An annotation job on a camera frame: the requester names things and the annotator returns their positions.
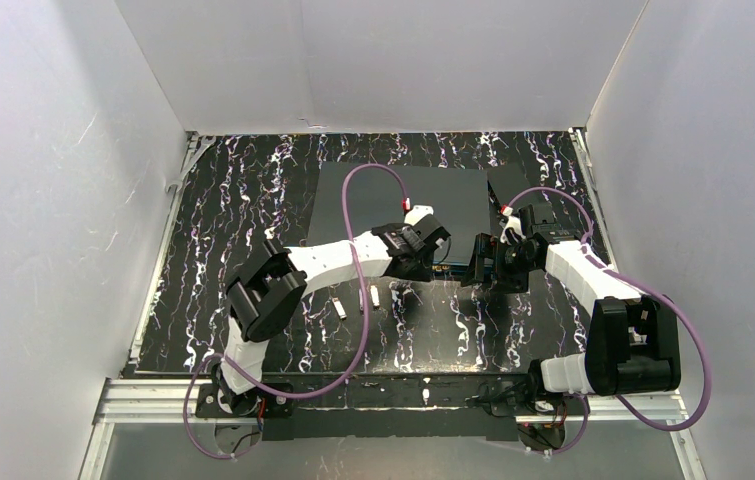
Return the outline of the large teal network switch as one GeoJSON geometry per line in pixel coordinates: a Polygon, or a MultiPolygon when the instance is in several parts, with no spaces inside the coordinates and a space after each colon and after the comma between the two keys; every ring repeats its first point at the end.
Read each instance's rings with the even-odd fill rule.
{"type": "MultiPolygon", "coordinates": [[[[348,163],[325,163],[320,169],[310,218],[307,246],[346,238],[341,207],[344,178],[354,169],[348,163]]],[[[475,237],[490,231],[487,175],[482,170],[394,166],[403,180],[403,194],[394,177],[377,168],[357,173],[350,181],[348,205],[353,233],[404,219],[402,200],[429,206],[450,234],[451,245],[439,248],[434,260],[442,266],[466,268],[475,237]]]]}

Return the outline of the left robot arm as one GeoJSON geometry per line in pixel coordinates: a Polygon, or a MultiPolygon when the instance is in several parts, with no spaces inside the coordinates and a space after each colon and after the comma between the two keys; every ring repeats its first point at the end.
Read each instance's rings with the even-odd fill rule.
{"type": "Polygon", "coordinates": [[[415,222],[312,247],[288,248],[270,239],[252,252],[225,288],[228,337],[217,375],[222,387],[233,395],[257,387],[269,341],[314,291],[358,277],[431,281],[434,253],[450,234],[429,207],[406,218],[415,222]]]}

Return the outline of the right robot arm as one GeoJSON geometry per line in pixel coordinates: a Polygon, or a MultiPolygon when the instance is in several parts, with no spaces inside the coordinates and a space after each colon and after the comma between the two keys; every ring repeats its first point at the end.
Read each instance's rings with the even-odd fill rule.
{"type": "Polygon", "coordinates": [[[615,396],[678,388],[677,318],[668,306],[615,278],[576,230],[546,211],[504,206],[500,214],[505,219],[500,234],[476,236],[462,285],[525,293],[530,273],[542,270],[591,316],[583,352],[532,361],[532,395],[615,396]]]}

